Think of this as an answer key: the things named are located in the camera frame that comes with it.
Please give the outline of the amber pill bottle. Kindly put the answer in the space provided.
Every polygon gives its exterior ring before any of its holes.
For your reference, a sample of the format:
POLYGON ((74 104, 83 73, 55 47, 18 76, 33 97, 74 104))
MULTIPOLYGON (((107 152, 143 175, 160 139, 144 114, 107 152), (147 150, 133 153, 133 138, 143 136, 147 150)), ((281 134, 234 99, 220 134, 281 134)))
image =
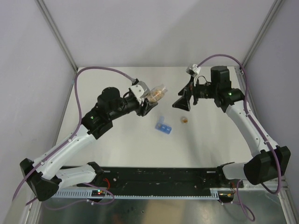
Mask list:
POLYGON ((150 102, 158 102, 162 99, 167 92, 167 88, 164 84, 154 87, 149 93, 146 95, 146 99, 150 102))

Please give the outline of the blue weekly pill organizer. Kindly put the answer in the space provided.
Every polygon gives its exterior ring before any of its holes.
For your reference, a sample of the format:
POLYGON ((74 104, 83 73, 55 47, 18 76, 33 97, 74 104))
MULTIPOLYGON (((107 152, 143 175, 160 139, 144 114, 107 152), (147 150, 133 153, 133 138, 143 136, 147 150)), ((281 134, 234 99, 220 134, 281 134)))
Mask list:
POLYGON ((164 123, 164 116, 159 117, 155 129, 165 134, 170 134, 172 131, 172 127, 164 123))

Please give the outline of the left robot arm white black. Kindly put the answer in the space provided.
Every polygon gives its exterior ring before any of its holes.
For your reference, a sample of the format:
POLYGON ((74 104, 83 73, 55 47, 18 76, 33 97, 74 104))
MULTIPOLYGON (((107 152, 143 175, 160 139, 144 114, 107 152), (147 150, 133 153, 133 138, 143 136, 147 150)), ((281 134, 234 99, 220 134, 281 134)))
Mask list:
POLYGON ((142 117, 147 115, 158 104, 150 94, 139 84, 131 86, 123 97, 117 88, 105 88, 95 106, 60 146, 53 147, 33 161, 24 159, 20 163, 21 171, 36 198, 46 201, 58 190, 77 184, 101 185, 104 172, 95 162, 75 168, 62 167, 72 156, 109 131, 113 120, 131 112, 142 117))

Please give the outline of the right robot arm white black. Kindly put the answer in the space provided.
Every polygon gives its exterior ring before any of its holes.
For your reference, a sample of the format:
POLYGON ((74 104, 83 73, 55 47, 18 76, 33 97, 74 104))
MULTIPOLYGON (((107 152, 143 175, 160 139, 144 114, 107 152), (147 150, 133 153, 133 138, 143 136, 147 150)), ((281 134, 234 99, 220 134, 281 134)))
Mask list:
POLYGON ((235 123, 249 146, 252 159, 246 163, 228 163, 221 166, 216 175, 217 184, 227 187, 233 179, 248 180, 253 185, 282 177, 285 174, 291 152, 281 147, 261 126, 240 89, 232 88, 227 66, 214 66, 210 69, 211 80, 199 83, 200 67, 193 64, 186 72, 191 76, 188 84, 178 93, 180 98, 174 108, 189 111, 190 99, 196 105, 198 100, 213 99, 235 123))

